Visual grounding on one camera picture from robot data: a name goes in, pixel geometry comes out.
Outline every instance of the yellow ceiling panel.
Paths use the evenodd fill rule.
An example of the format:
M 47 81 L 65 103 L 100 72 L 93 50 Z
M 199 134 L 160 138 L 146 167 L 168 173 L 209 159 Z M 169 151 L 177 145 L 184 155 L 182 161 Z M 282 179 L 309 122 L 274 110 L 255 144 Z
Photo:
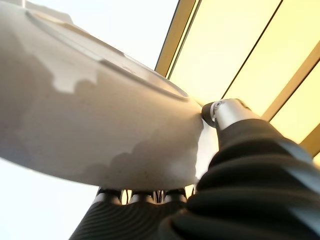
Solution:
M 200 103 L 219 100 L 279 0 L 202 0 L 170 81 Z
M 301 143 L 320 123 L 320 63 L 270 123 L 285 137 Z
M 318 155 L 313 158 L 313 162 L 314 162 L 315 166 L 318 169 L 320 169 L 320 153 L 318 153 Z
M 319 0 L 284 0 L 225 98 L 261 116 L 320 40 L 319 10 Z

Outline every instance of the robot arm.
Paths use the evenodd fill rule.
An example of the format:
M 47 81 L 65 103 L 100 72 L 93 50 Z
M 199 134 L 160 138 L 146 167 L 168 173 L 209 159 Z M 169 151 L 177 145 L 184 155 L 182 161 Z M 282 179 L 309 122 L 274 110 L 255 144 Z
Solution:
M 219 152 L 186 210 L 167 218 L 160 239 L 320 239 L 320 175 L 312 158 L 238 99 L 202 109 Z

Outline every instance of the silver connector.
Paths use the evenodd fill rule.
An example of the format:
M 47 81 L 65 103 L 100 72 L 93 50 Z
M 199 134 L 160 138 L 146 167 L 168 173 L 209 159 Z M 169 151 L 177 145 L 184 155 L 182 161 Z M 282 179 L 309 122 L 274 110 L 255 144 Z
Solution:
M 223 130 L 231 124 L 246 119 L 260 119 L 239 99 L 222 99 L 212 104 L 210 116 L 218 123 L 219 129 Z

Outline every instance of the metal frame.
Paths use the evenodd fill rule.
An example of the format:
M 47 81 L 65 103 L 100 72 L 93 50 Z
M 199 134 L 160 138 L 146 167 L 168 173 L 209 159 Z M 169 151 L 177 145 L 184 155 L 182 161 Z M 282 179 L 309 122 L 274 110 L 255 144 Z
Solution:
M 168 33 L 165 37 L 160 56 L 155 66 L 155 71 L 166 77 L 174 61 L 175 53 L 184 39 L 185 29 L 188 28 L 188 21 L 192 17 L 193 9 L 197 0 L 179 0 L 172 18 Z

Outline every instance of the white curved panel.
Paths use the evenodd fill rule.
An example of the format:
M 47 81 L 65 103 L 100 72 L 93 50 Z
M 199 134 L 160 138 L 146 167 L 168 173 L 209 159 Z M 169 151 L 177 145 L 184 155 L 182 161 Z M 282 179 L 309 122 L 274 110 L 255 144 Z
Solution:
M 202 134 L 197 103 L 121 52 L 122 65 L 112 65 L 112 48 L 97 54 L 95 42 L 58 28 L 55 37 L 24 9 L 0 4 L 1 157 L 105 188 L 175 189 L 197 181 L 197 162 L 213 154 L 199 152 L 212 135 Z M 140 67 L 148 74 L 137 78 Z

